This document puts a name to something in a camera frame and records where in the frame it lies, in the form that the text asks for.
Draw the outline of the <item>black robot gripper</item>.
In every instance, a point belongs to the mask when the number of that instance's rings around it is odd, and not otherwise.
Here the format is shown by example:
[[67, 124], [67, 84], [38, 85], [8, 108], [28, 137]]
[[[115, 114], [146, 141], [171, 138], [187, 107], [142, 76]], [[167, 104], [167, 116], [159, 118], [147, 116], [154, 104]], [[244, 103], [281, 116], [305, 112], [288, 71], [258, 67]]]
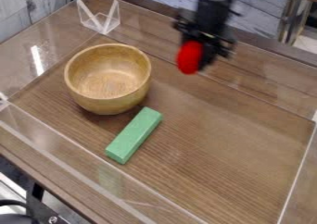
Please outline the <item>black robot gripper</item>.
[[214, 62], [217, 56], [229, 56], [237, 40], [228, 29], [234, 0], [197, 0], [194, 11], [178, 10], [174, 28], [181, 32], [181, 44], [197, 41], [202, 46], [198, 70]]

